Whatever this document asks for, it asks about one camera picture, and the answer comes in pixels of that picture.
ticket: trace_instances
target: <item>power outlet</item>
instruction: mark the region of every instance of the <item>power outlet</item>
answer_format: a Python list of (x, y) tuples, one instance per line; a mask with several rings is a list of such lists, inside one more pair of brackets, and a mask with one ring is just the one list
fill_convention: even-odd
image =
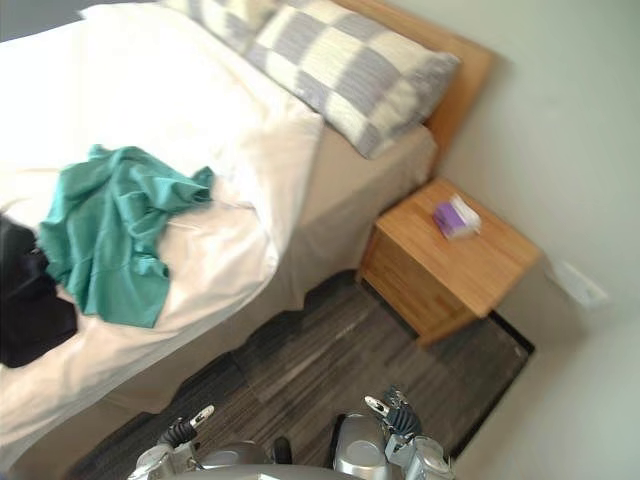
[(560, 260), (551, 262), (547, 277), (585, 309), (609, 303), (609, 295), (574, 266)]

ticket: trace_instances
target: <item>teal shirt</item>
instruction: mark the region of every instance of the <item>teal shirt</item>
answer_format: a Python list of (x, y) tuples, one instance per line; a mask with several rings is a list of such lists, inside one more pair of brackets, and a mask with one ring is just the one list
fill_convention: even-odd
[(38, 246), (87, 314), (154, 326), (169, 290), (156, 243), (171, 215), (211, 201), (208, 167), (185, 177), (137, 147), (94, 145), (60, 173)]

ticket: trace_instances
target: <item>pillowcase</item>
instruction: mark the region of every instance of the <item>pillowcase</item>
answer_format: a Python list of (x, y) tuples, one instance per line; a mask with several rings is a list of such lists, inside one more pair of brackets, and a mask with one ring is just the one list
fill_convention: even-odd
[(459, 64), (329, 0), (290, 0), (247, 58), (367, 158), (431, 115)]
[(160, 0), (184, 13), (241, 55), (278, 8), (279, 0)]

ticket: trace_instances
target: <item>nightstand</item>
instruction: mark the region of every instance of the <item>nightstand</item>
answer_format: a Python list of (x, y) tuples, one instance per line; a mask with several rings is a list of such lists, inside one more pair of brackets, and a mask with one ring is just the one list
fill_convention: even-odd
[[(447, 240), (432, 215), (459, 194), (482, 219), (480, 233)], [(484, 318), (538, 259), (512, 227), (444, 179), (378, 219), (360, 266), (364, 278), (428, 345)]]

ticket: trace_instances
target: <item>gray carpet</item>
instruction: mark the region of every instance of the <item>gray carpet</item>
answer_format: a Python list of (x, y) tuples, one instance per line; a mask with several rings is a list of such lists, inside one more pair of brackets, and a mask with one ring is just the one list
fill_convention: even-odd
[(159, 415), (144, 414), (103, 441), (71, 479), (126, 478), (136, 458), (179, 416), (209, 403), (203, 454), (235, 440), (265, 447), (286, 435), (294, 462), (325, 464), (336, 416), (362, 411), (365, 394), (404, 389), (425, 433), (453, 454), (469, 440), (527, 362), (527, 351), (491, 320), (426, 350), (370, 289), (341, 274), (283, 313), (240, 349), (189, 379)]

